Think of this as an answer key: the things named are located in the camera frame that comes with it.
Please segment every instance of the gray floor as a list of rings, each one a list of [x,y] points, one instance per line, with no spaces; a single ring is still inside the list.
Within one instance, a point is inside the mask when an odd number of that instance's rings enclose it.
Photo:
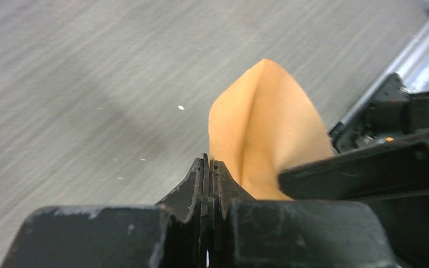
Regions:
[[[0,0],[0,262],[40,206],[165,195],[260,59],[329,127],[424,21],[419,0]]]

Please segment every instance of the folded paper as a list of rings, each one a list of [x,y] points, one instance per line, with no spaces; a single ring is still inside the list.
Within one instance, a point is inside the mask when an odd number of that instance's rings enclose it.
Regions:
[[[264,59],[213,103],[209,154],[256,199],[290,200],[278,187],[285,169],[333,156],[312,102],[278,64]]]

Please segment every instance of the white speck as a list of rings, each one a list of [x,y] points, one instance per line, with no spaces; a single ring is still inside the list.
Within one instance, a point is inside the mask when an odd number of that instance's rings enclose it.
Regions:
[[[297,241],[295,242],[298,246],[304,247],[306,245],[305,240],[302,236],[298,236]]]
[[[134,230],[134,228],[136,228],[134,224],[129,224],[129,226],[127,227],[127,235],[130,235],[132,233],[132,230]]]

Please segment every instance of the orange paper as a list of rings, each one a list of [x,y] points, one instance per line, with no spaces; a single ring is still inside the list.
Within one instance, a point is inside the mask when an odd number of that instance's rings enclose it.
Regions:
[[[312,102],[278,64],[264,59],[213,103],[208,120],[211,159],[256,199],[290,200],[278,187],[285,169],[333,156]]]

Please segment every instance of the gray carpet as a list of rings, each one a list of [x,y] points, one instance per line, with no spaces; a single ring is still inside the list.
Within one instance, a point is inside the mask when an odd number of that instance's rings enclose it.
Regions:
[[[38,207],[164,196],[260,59],[329,127],[424,22],[419,0],[0,0],[0,263]]]

